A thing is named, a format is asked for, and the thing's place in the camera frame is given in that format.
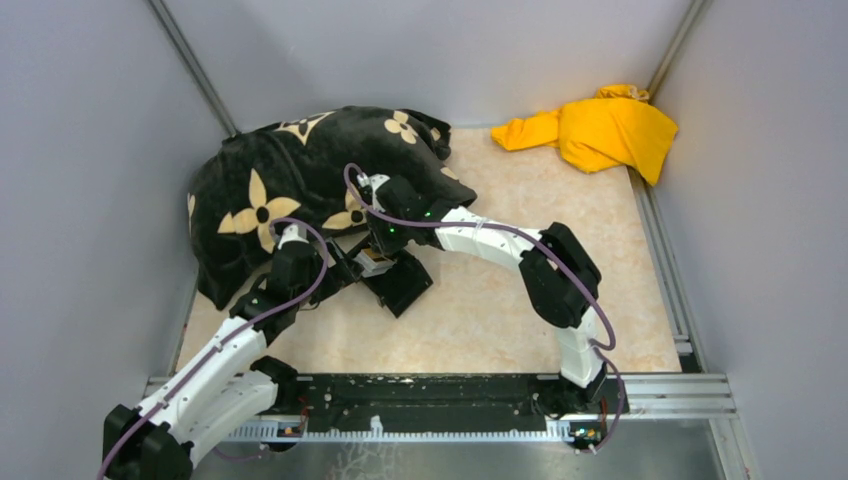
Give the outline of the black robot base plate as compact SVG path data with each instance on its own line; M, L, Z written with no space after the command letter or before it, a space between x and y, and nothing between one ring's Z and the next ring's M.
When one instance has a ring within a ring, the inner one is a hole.
M596 447L629 410L624 382L606 373L595 399L564 388L553 374L312 374L288 386L284 434L365 431L378 417L390 432L541 431L566 421L577 449ZM274 452L298 443L267 444Z

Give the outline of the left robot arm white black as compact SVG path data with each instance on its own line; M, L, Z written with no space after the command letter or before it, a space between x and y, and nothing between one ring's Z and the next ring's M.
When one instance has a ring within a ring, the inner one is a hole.
M250 417L269 410L303 417L297 370L265 351L303 305L319 305L362 272L335 242L283 242L270 271L188 364L137 406L117 405L107 415L98 478L187 479Z

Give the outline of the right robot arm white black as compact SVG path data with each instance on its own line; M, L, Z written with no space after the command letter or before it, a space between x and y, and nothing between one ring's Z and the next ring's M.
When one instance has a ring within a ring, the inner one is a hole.
M597 353L602 275L567 226L554 222L538 230L496 222L455 202L429 201L400 176L359 173L355 181L383 255L414 242L518 273L533 310L555 329L565 403L576 412L599 403L606 378Z

